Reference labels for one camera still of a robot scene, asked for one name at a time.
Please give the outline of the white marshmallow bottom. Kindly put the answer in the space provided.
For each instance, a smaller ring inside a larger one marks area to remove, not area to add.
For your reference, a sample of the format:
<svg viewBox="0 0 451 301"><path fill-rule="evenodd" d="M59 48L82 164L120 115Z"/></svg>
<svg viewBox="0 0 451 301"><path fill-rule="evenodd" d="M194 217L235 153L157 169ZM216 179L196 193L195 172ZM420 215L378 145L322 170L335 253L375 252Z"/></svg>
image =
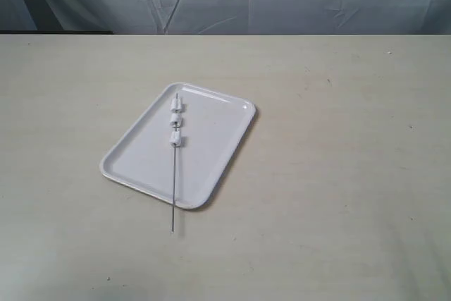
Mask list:
<svg viewBox="0 0 451 301"><path fill-rule="evenodd" d="M175 129L171 132L169 143L172 147L182 147L184 145L184 138L181 130Z"/></svg>

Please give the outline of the white marshmallow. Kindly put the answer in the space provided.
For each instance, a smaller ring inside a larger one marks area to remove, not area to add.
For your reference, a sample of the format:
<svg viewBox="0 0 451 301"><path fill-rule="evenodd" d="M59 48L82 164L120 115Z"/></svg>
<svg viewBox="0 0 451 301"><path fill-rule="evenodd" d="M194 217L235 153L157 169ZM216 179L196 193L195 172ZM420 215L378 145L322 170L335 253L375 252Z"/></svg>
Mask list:
<svg viewBox="0 0 451 301"><path fill-rule="evenodd" d="M170 127L181 128L183 126L183 116L181 113L172 113L170 119Z"/></svg>
<svg viewBox="0 0 451 301"><path fill-rule="evenodd" d="M172 147L182 147L184 145L184 138L181 130L175 129L171 132L169 143Z"/></svg>
<svg viewBox="0 0 451 301"><path fill-rule="evenodd" d="M185 105L183 100L179 97L174 97L171 101L171 112L172 113L182 113L185 110Z"/></svg>

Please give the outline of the white marshmallow top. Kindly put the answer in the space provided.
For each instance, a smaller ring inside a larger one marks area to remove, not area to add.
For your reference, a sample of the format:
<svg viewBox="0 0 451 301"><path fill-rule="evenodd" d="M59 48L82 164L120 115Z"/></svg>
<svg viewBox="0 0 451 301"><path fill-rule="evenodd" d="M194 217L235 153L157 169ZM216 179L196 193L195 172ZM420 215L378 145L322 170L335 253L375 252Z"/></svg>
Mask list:
<svg viewBox="0 0 451 301"><path fill-rule="evenodd" d="M171 112L172 113L182 113L185 110L185 105L183 100L179 97L174 97L171 101Z"/></svg>

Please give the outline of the thin metal skewer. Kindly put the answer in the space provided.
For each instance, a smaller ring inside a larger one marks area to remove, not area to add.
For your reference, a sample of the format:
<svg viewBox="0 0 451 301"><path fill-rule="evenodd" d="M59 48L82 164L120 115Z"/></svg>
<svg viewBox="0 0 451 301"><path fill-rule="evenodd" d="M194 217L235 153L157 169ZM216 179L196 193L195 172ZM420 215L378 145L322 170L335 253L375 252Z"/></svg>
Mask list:
<svg viewBox="0 0 451 301"><path fill-rule="evenodd" d="M171 117L171 127L174 132L177 131L177 123L172 121ZM172 191L172 212L171 212L171 233L174 234L175 230L175 188L176 188L176 158L177 158L177 146L171 141L173 146L173 191Z"/></svg>

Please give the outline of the white rectangular plastic tray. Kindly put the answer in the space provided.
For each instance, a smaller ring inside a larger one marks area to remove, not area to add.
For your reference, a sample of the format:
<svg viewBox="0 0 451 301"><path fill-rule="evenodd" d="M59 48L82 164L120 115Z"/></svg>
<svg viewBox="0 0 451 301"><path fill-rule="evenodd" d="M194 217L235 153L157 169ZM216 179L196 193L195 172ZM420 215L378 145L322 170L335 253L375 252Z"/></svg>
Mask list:
<svg viewBox="0 0 451 301"><path fill-rule="evenodd" d="M186 82L170 84L101 160L108 179L172 204L171 101L183 100L177 147L175 205L196 209L212 195L256 107L250 101Z"/></svg>

